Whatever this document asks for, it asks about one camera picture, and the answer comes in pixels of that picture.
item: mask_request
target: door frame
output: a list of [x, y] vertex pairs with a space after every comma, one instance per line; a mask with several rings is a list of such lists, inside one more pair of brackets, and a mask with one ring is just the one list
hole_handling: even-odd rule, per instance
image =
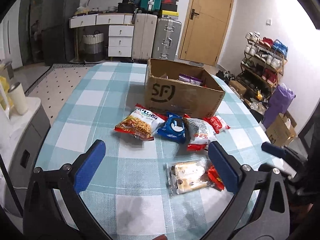
[[[217, 58], [216, 58], [215, 62], [213, 63], [213, 66], [216, 65], [216, 63], [217, 63], [217, 61], [219, 60], [219, 57], [220, 57], [220, 53], [221, 53], [221, 50], [222, 50], [222, 46], [223, 46], [223, 44], [224, 44], [224, 40], [225, 40], [227, 31], [228, 31], [228, 28], [229, 28], [229, 22], [230, 22], [230, 18], [231, 18], [232, 9], [233, 9], [233, 3], [234, 3], [234, 0], [231, 0], [231, 7], [230, 7], [230, 10], [229, 10], [229, 15], [228, 15], [228, 20], [227, 20], [227, 24], [226, 24], [226, 29], [225, 29], [225, 31], [224, 31], [224, 33], [223, 33], [223, 38], [222, 38], [222, 42], [221, 42], [221, 44], [220, 44], [219, 52], [218, 52], [218, 54], [217, 54]], [[183, 31], [182, 31], [182, 36], [181, 36], [181, 40], [180, 40], [180, 44], [179, 44], [179, 50], [178, 50], [178, 55], [179, 55], [178, 58], [179, 58], [179, 59], [181, 59], [181, 53], [182, 53], [182, 49], [183, 49], [183, 43], [185, 42], [185, 39], [186, 39], [187, 28], [188, 28], [189, 21], [190, 21], [190, 15], [191, 15], [191, 10], [192, 10], [192, 5], [193, 5], [193, 0], [189, 0], [187, 15], [186, 15], [186, 19], [185, 19], [185, 22], [184, 22]]]

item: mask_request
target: oreo package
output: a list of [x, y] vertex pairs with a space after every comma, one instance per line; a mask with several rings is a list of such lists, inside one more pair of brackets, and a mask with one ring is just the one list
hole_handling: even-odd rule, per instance
[[177, 143], [185, 143], [185, 125], [183, 118], [176, 114], [167, 113], [168, 120], [159, 128], [157, 134]]

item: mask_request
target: white cup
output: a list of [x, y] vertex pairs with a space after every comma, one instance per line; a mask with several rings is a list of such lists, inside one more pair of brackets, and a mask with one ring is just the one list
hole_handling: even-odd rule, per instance
[[14, 107], [18, 114], [25, 114], [28, 111], [28, 104], [26, 96], [24, 95], [23, 88], [20, 82], [10, 86], [8, 95], [13, 101]]

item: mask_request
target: cardboard box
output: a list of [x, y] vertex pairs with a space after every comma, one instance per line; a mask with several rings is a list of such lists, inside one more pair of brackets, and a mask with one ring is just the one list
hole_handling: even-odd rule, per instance
[[[207, 87], [178, 81], [179, 74], [204, 81]], [[149, 59], [145, 77], [145, 104], [151, 111], [167, 111], [193, 118], [211, 117], [225, 91], [204, 68], [161, 59]]]
[[276, 146], [289, 145], [297, 136], [293, 126], [290, 129], [284, 124], [283, 114], [279, 114], [276, 120], [266, 130], [270, 142]]
[[229, 86], [233, 87], [240, 96], [243, 96], [247, 91], [247, 89], [236, 80], [229, 81]]

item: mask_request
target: checkered tablecloth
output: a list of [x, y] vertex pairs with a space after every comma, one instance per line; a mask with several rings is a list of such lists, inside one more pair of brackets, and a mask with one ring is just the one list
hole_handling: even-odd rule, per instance
[[[113, 131], [136, 103], [143, 105], [145, 72], [142, 64], [107, 62], [92, 67], [61, 109], [36, 166], [59, 169], [101, 139], [107, 145], [106, 156], [80, 196], [105, 231], [119, 240], [153, 239], [160, 234], [175, 240], [200, 239], [233, 194], [205, 188], [170, 197], [164, 164], [199, 156], [160, 137], [141, 142]], [[272, 163], [271, 155], [260, 148], [268, 141], [261, 127], [232, 90], [214, 78], [226, 91], [217, 114], [231, 127], [217, 135], [220, 144], [240, 164], [257, 169]], [[253, 194], [248, 210], [255, 198]]]

